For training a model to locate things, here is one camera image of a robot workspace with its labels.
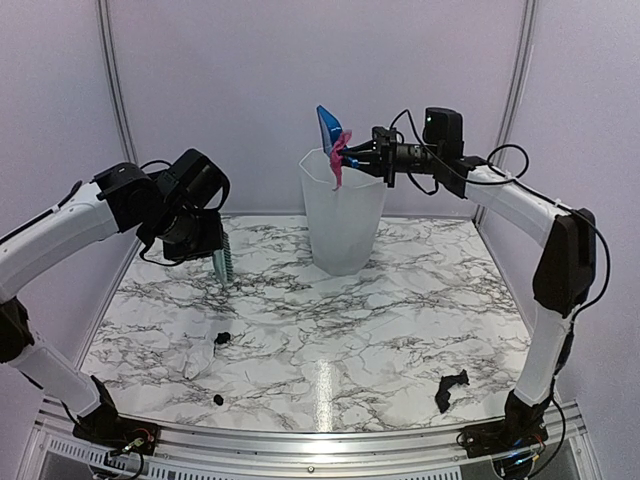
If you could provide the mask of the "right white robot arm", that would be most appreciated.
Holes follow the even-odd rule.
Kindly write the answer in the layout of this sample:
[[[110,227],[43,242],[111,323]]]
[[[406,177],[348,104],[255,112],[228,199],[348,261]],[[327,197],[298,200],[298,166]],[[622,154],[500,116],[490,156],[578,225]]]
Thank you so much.
[[[465,155],[463,117],[447,108],[426,109],[424,129],[413,144],[403,142],[395,127],[377,126],[369,141],[337,152],[343,166],[389,187],[399,173],[429,175],[435,187],[497,214],[541,247],[532,280],[536,323],[530,349],[505,406],[509,415],[495,428],[502,446],[519,446],[534,431],[528,412],[543,410],[551,401],[571,349],[575,318],[595,280],[594,216],[547,198],[481,157]]]

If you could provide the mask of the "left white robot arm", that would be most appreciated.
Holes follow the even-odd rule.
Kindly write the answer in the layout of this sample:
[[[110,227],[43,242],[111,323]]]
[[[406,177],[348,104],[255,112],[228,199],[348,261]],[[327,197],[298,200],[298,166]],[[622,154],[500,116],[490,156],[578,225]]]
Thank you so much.
[[[79,251],[115,235],[135,232],[145,251],[162,243],[163,266],[209,257],[227,282],[231,253],[219,206],[231,182],[206,155],[186,150],[147,173],[120,163],[84,183],[60,202],[1,239],[1,361],[61,400],[106,445],[125,438],[126,423],[106,387],[82,373],[29,325],[19,292]]]

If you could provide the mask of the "blue plastic dustpan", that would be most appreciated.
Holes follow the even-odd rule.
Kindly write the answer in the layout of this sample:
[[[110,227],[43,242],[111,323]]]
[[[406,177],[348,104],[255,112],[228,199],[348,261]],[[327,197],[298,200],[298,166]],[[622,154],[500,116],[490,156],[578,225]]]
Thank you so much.
[[[318,105],[316,107],[316,114],[320,127],[322,149],[330,158],[335,144],[340,140],[343,134],[343,128],[339,120],[324,106]],[[338,175],[342,173],[343,167],[356,168],[359,166],[359,162],[354,158],[347,157],[344,162],[338,166],[337,163],[330,158],[329,165],[331,171],[335,175]]]

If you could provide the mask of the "green hand brush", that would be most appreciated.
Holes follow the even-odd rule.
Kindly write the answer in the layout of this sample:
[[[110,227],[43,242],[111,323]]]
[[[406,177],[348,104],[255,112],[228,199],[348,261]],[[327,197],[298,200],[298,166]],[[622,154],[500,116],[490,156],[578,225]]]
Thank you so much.
[[[226,232],[222,233],[221,241],[221,248],[213,252],[212,265],[215,278],[222,286],[226,287],[231,285],[234,279],[231,246]]]

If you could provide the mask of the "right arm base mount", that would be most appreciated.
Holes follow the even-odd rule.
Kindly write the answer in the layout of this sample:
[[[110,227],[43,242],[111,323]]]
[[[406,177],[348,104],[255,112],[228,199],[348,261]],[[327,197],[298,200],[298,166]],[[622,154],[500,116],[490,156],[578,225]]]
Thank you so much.
[[[504,418],[466,426],[461,429],[457,443],[469,458],[495,455],[544,443],[548,433],[544,413],[552,396],[532,406],[516,396],[512,390],[504,406]]]

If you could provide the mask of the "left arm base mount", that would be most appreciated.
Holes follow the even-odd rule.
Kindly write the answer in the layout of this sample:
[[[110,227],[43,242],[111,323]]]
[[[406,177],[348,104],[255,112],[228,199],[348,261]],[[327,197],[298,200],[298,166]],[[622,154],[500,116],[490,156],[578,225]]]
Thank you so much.
[[[90,376],[98,394],[98,405],[85,415],[77,415],[72,434],[74,437],[122,451],[126,445],[141,440],[133,446],[136,453],[152,455],[156,449],[160,427],[152,422],[122,416],[105,385]]]

